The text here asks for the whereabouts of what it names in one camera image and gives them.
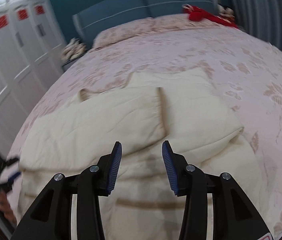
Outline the stack of folded beige clothes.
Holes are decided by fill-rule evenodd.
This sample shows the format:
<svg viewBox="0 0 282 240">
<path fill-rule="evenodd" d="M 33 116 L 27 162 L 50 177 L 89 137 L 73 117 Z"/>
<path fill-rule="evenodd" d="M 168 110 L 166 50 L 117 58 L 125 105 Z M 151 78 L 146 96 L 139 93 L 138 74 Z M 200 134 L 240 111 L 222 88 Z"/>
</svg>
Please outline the stack of folded beige clothes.
<svg viewBox="0 0 282 240">
<path fill-rule="evenodd" d="M 68 62 L 77 59 L 87 51 L 86 45 L 78 38 L 72 38 L 69 44 L 63 49 L 61 54 L 62 62 Z"/>
</svg>

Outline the dark bedside table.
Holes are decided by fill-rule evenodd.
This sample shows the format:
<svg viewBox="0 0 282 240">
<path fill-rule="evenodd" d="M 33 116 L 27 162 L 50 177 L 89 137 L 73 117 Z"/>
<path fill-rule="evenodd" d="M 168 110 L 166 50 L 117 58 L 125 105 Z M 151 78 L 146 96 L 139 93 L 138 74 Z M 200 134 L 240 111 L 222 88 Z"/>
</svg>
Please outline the dark bedside table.
<svg viewBox="0 0 282 240">
<path fill-rule="evenodd" d="M 78 61 L 79 59 L 74 59 L 72 61 L 66 62 L 62 65 L 62 70 L 65 73 L 69 68 Z"/>
</svg>

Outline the pink floral bed cover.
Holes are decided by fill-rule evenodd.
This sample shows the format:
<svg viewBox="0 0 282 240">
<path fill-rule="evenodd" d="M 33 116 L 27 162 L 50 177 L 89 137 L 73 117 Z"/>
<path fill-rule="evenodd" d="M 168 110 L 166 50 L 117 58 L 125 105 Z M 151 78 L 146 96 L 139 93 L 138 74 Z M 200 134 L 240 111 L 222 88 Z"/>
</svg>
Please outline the pink floral bed cover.
<svg viewBox="0 0 282 240">
<path fill-rule="evenodd" d="M 230 27 L 203 23 L 189 29 L 155 20 L 154 31 L 92 50 L 74 63 L 27 117 L 9 155 L 21 154 L 36 119 L 74 100 L 79 89 L 91 93 L 153 85 L 163 74 L 200 74 L 238 117 L 244 130 L 230 146 L 202 161 L 185 157 L 205 172 L 227 171 L 255 204 L 274 239 L 282 239 L 282 51 Z M 122 170 L 110 202 L 101 200 L 108 239 L 176 239 L 185 198 L 170 189 L 160 146 L 132 154 L 137 166 Z"/>
</svg>

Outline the white wardrobe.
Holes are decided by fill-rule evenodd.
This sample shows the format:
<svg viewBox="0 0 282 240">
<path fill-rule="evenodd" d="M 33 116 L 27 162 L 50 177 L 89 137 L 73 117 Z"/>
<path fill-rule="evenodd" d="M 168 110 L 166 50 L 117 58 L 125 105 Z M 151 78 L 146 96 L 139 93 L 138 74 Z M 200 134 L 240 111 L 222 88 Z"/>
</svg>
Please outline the white wardrobe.
<svg viewBox="0 0 282 240">
<path fill-rule="evenodd" d="M 49 0 L 0 0 L 0 154 L 61 76 L 64 46 Z"/>
</svg>

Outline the pink floral pillow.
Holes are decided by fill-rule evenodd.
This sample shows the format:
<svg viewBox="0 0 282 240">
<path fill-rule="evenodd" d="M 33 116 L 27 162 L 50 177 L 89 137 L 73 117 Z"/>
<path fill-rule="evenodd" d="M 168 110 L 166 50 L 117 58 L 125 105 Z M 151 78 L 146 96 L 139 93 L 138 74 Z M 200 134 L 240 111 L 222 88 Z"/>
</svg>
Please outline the pink floral pillow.
<svg viewBox="0 0 282 240">
<path fill-rule="evenodd" d="M 147 17 L 103 30 L 93 40 L 92 49 L 101 49 L 129 38 L 148 34 L 152 31 L 154 23 L 153 18 Z"/>
<path fill-rule="evenodd" d="M 204 19 L 198 22 L 190 21 L 187 14 L 159 16 L 153 19 L 153 31 L 205 29 L 219 27 L 219 24 Z"/>
</svg>

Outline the plush toys on nightstand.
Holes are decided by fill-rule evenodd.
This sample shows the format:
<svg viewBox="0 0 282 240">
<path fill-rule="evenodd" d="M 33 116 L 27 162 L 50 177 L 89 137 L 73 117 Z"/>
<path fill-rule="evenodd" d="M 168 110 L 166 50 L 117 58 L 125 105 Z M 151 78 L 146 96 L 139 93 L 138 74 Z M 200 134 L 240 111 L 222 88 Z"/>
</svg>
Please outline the plush toys on nightstand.
<svg viewBox="0 0 282 240">
<path fill-rule="evenodd" d="M 234 21 L 234 11 L 229 7 L 223 7 L 222 5 L 218 5 L 218 13 L 220 17 L 226 18 L 229 21 Z"/>
</svg>

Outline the red garment on bed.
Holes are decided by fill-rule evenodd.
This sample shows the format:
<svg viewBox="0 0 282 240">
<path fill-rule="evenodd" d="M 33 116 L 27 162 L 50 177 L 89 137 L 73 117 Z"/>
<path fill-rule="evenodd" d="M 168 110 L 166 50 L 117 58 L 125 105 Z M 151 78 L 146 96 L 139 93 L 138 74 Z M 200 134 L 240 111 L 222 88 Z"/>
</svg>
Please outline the red garment on bed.
<svg viewBox="0 0 282 240">
<path fill-rule="evenodd" d="M 217 15 L 214 15 L 212 13 L 209 13 L 199 7 L 196 7 L 194 5 L 190 4 L 183 4 L 182 5 L 183 12 L 188 14 L 188 19 L 193 22 L 200 22 L 202 20 L 209 20 L 211 22 L 226 26 L 226 27 L 233 27 L 238 29 L 238 26 L 234 21 L 229 21 L 226 18 L 220 17 L 219 13 Z"/>
</svg>

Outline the blue upholstered headboard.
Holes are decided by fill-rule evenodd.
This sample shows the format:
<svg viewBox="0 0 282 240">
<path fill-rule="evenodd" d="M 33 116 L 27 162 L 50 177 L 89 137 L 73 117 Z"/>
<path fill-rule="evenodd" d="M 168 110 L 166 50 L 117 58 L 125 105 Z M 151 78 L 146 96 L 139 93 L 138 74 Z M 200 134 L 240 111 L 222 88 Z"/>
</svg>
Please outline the blue upholstered headboard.
<svg viewBox="0 0 282 240">
<path fill-rule="evenodd" d="M 109 28 L 148 17 L 182 13 L 182 5 L 218 13 L 218 0 L 104 0 L 73 15 L 81 40 L 91 48 L 96 36 Z"/>
</svg>

